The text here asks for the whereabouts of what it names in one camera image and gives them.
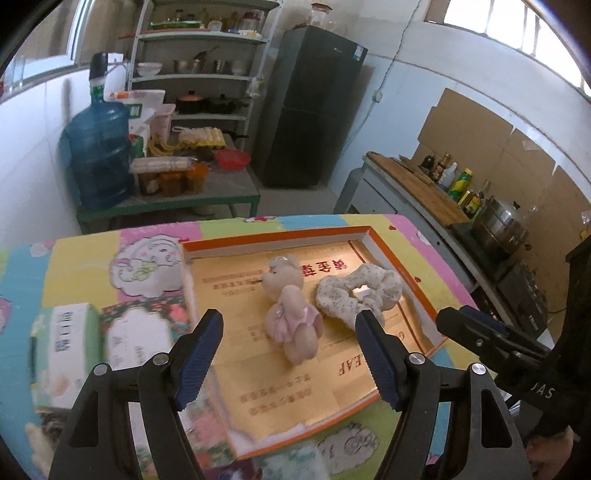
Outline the person's right hand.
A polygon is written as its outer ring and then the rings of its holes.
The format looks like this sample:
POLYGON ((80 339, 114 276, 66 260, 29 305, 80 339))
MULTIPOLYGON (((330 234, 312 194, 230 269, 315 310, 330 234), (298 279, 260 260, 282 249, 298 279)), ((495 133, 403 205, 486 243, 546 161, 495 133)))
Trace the person's right hand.
POLYGON ((552 480, 570 458, 574 434, 570 427, 550 438, 532 437, 526 446, 526 454, 532 476, 536 480, 552 480))

